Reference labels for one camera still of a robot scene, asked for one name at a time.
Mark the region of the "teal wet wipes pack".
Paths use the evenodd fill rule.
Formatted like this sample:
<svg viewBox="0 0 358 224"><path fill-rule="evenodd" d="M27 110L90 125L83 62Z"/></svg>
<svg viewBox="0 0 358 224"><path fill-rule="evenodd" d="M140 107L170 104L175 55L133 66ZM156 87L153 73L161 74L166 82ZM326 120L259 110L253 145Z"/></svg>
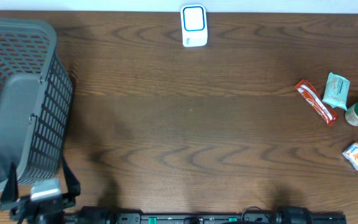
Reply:
<svg viewBox="0 0 358 224"><path fill-rule="evenodd" d="M347 111L347 96L350 81L340 75L330 73L326 82L323 102L332 108L341 108Z"/></svg>

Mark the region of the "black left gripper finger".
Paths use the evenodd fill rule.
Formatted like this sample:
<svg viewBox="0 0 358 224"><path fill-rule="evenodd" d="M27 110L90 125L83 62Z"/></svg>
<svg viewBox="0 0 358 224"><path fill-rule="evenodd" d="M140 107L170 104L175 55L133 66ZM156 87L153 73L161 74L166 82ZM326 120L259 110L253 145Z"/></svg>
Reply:
<svg viewBox="0 0 358 224"><path fill-rule="evenodd" d="M16 206L19 198L17 173L15 163L11 163L6 186L0 197L0 210L11 210Z"/></svg>
<svg viewBox="0 0 358 224"><path fill-rule="evenodd" d="M78 179L75 177L74 173L69 168L66 159L62 156L62 168L65 176L65 182L67 185L67 195L71 198L75 198L81 193L81 185Z"/></svg>

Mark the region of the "red snack packet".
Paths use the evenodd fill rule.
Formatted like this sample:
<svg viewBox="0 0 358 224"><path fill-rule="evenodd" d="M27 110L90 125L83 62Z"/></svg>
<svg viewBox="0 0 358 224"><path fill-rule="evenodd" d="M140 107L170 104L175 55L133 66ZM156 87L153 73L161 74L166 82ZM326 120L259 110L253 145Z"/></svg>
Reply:
<svg viewBox="0 0 358 224"><path fill-rule="evenodd" d="M313 109L324 119L326 124L332 126L338 119L337 113L325 105L316 88L305 79L300 80L296 85L297 92L313 107Z"/></svg>

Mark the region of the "orange snack box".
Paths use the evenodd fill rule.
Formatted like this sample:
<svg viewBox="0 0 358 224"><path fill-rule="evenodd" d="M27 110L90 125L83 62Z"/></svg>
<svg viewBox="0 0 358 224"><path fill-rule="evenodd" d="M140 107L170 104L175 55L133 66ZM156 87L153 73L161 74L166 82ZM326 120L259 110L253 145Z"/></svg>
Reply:
<svg viewBox="0 0 358 224"><path fill-rule="evenodd" d="M342 155L353 165L355 170L358 170L358 143L352 143L348 148L346 148Z"/></svg>

